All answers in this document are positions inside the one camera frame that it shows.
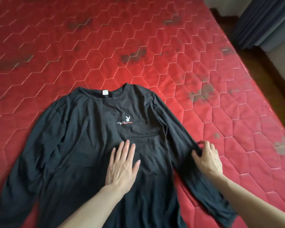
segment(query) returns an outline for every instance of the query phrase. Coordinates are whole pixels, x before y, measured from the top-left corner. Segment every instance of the curtain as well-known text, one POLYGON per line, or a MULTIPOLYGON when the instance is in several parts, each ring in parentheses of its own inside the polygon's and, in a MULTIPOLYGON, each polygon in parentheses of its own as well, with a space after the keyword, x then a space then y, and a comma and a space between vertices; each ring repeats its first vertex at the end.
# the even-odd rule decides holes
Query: curtain
POLYGON ((285 42, 285 0, 252 0, 230 40, 239 49, 258 45, 265 52, 285 42))

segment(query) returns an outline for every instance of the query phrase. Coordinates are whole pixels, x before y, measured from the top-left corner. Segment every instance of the red mattress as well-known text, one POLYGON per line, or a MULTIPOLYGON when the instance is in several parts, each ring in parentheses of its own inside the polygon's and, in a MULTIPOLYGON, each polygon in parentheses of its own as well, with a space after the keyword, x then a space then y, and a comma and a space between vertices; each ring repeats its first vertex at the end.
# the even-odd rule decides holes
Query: red mattress
MULTIPOLYGON (((155 91, 229 178, 285 211, 285 130, 203 0, 0 0, 0 189, 54 100, 125 82, 155 91)), ((188 227, 218 227, 175 184, 188 227)))

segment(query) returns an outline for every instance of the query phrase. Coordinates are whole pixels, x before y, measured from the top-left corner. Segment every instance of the black long-sleeve shirt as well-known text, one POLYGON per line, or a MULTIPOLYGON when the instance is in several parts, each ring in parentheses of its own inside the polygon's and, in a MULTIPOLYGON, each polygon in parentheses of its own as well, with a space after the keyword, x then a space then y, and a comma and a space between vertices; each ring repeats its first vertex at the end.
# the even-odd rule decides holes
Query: black long-sleeve shirt
POLYGON ((0 228, 20 227, 39 198, 38 227, 54 228, 105 184, 113 147, 136 144, 136 181, 107 219, 106 228, 186 227, 173 167, 191 193, 223 226, 236 213, 197 169, 201 149, 154 92, 125 84, 108 92, 77 88, 38 119, 0 198, 0 228))

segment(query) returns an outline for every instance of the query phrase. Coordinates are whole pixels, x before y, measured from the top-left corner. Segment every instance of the bed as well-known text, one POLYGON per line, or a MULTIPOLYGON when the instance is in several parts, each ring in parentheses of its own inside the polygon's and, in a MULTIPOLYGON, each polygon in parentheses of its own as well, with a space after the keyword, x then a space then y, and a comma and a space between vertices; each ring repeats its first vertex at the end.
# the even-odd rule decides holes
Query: bed
MULTIPOLYGON (((156 92, 226 176, 285 211, 285 129, 203 0, 0 0, 0 189, 53 101, 125 82, 156 92)), ((218 227, 177 174, 175 186, 189 228, 218 227)))

